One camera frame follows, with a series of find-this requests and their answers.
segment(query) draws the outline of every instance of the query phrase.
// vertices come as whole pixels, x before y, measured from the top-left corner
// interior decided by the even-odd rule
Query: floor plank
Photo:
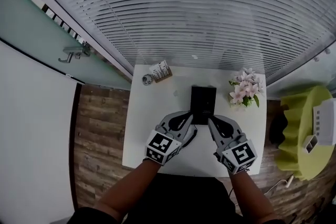
[[[129,102],[129,91],[83,86],[78,106],[74,168],[78,204],[92,206],[104,191],[128,174],[132,169],[121,165],[123,139]],[[274,157],[279,153],[269,142],[269,127],[280,109],[280,102],[267,101],[267,124],[264,154],[260,173],[252,176],[257,186],[268,191],[291,172],[280,171]],[[219,178],[228,191],[232,186],[228,178]],[[320,175],[311,181],[294,179],[289,188],[281,182],[267,194],[276,213],[287,223],[297,214],[293,224],[302,223],[314,212],[314,204],[325,198],[332,199],[336,181],[336,151]],[[236,203],[234,192],[231,199]]]

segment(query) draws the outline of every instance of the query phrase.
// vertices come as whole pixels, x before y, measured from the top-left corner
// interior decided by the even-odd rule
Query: white marker cube
[[[169,136],[152,130],[146,142],[145,155],[153,161],[164,165],[178,154],[182,143]]]
[[[314,106],[313,117],[313,134],[318,137],[318,144],[336,144],[336,99],[327,99]]]
[[[251,140],[222,152],[220,160],[231,174],[237,174],[249,168],[257,158],[257,153]]]

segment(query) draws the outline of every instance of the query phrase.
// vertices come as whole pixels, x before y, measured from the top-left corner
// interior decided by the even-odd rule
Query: person's left arm
[[[160,164],[150,159],[143,161],[135,170],[113,185],[96,202],[94,208],[121,222],[142,197],[160,167]]]

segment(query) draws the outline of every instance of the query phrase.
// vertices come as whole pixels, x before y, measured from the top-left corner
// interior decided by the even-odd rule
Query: white wall
[[[73,214],[69,128],[76,83],[0,41],[0,220]]]
[[[336,90],[336,42],[326,51],[317,55],[318,61],[308,61],[292,73],[267,87],[267,99],[280,99],[282,96],[300,92],[310,86],[327,86],[331,93]]]

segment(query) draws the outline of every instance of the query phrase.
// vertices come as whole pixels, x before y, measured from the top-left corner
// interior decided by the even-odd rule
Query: round table
[[[281,151],[276,158],[280,170],[293,171],[300,180],[310,180],[325,168],[334,146],[317,145],[307,154],[302,145],[306,137],[313,134],[313,107],[329,98],[332,95],[323,86],[281,98],[281,105],[287,105],[289,110],[284,111],[288,125],[283,131],[285,140],[279,145]]]

